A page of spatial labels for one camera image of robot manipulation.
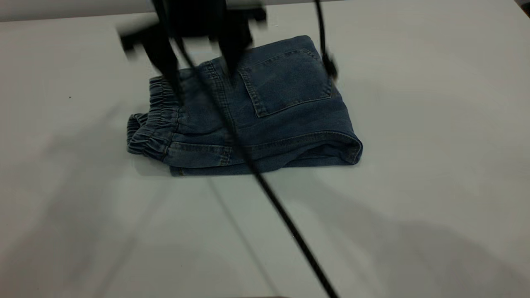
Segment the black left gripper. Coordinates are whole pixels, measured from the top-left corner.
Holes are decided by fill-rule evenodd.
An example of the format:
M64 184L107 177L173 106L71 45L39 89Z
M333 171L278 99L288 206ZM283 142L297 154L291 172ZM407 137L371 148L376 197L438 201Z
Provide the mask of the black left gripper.
M203 38L218 42L232 79L242 57L252 43L249 22L266 22L261 0L153 0L158 20L133 25L119 32L125 51L133 49L153 29L165 30L168 37ZM167 80L178 103L184 104L178 59L167 37L149 37L143 48L159 73Z

